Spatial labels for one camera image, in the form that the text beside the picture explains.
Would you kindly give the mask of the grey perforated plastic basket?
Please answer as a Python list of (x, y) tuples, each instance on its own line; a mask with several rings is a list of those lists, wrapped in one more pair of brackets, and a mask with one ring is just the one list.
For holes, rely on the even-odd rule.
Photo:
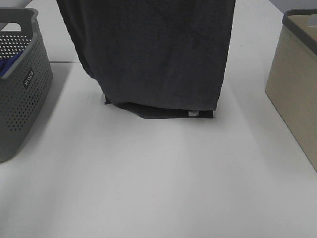
[(12, 158), (32, 128), (47, 97), (53, 73), (32, 8), (1, 8), (2, 24), (20, 31), (0, 33), (0, 59), (22, 53), (0, 77), (0, 160)]

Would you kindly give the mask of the blue cloth in basket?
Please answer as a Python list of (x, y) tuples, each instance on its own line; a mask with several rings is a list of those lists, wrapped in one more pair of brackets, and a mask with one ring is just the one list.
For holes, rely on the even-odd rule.
[(0, 77), (3, 77), (9, 71), (21, 54), (22, 53), (20, 52), (10, 58), (0, 60)]

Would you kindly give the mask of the beige storage bin grey rim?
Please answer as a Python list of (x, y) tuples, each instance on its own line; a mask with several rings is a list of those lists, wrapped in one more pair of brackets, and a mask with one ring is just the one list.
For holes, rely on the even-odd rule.
[(286, 11), (265, 92), (313, 168), (317, 167), (316, 9)]

